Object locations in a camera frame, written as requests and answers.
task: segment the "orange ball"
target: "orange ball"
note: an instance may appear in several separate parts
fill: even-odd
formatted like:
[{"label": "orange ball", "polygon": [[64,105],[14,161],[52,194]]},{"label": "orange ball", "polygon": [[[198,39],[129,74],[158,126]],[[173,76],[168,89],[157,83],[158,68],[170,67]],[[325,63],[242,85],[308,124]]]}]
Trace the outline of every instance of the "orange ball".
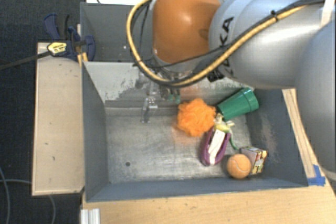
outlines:
[{"label": "orange ball", "polygon": [[251,172],[252,164],[244,154],[235,154],[227,161],[226,169],[228,173],[237,179],[243,179]]}]

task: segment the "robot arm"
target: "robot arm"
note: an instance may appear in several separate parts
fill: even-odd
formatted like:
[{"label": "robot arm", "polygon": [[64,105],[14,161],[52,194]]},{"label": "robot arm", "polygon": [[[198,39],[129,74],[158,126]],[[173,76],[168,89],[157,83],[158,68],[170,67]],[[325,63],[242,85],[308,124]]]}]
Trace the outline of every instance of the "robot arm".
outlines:
[{"label": "robot arm", "polygon": [[[261,89],[297,88],[299,110],[306,133],[329,179],[336,177],[335,157],[335,7],[331,2],[329,22],[321,23],[325,0],[218,0],[219,8],[201,15],[180,10],[173,16],[174,5],[163,6],[156,0],[153,18],[162,15],[160,24],[167,20],[187,36],[197,36],[189,47],[176,44],[176,30],[170,25],[160,25],[168,41],[155,44],[153,54],[160,68],[153,72],[142,61],[135,49],[130,28],[138,7],[134,7],[128,20],[128,38],[136,63],[154,82],[166,87],[185,87],[196,83],[212,72],[217,77],[229,77],[235,81]],[[216,5],[215,0],[199,0],[194,7]],[[211,23],[198,26],[199,18]],[[208,32],[208,51],[199,50],[200,40]],[[158,50],[166,46],[170,52]]]}]

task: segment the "green plastic cup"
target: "green plastic cup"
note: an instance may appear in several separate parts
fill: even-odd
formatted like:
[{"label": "green plastic cup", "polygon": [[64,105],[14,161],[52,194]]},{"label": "green plastic cup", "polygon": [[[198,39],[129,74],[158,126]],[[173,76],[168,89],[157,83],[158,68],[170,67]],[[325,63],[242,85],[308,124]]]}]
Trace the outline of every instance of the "green plastic cup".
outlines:
[{"label": "green plastic cup", "polygon": [[233,96],[220,103],[217,108],[228,121],[234,117],[244,115],[259,108],[259,103],[250,88],[243,88]]}]

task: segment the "blue clamp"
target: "blue clamp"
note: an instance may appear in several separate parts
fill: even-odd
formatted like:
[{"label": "blue clamp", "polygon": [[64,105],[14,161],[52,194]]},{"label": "blue clamp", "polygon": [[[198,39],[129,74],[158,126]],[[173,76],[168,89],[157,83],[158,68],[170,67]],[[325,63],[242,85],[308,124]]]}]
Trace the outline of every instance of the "blue clamp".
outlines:
[{"label": "blue clamp", "polygon": [[79,52],[77,52],[75,48],[80,46],[82,49],[81,51],[87,53],[88,60],[93,61],[96,53],[96,44],[93,36],[88,35],[85,36],[84,40],[81,40],[81,37],[75,28],[67,26],[68,18],[69,15],[57,16],[55,13],[51,13],[44,18],[44,29],[51,39],[54,41],[61,40],[63,43],[66,43],[66,51],[51,55],[77,61],[77,55],[79,55]]},{"label": "blue clamp", "polygon": [[324,186],[326,184],[325,177],[321,176],[320,168],[318,165],[313,165],[315,177],[307,178],[309,186]]}]

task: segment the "toy eggplant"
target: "toy eggplant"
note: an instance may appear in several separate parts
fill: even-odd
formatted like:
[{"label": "toy eggplant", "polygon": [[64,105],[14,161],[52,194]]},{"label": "toy eggplant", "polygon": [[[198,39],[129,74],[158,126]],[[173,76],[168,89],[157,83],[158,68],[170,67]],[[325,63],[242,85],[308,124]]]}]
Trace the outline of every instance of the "toy eggplant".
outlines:
[{"label": "toy eggplant", "polygon": [[205,141],[201,149],[201,162],[205,166],[219,163],[225,155],[226,146],[230,137],[231,133],[225,133],[212,127],[205,136]]}]

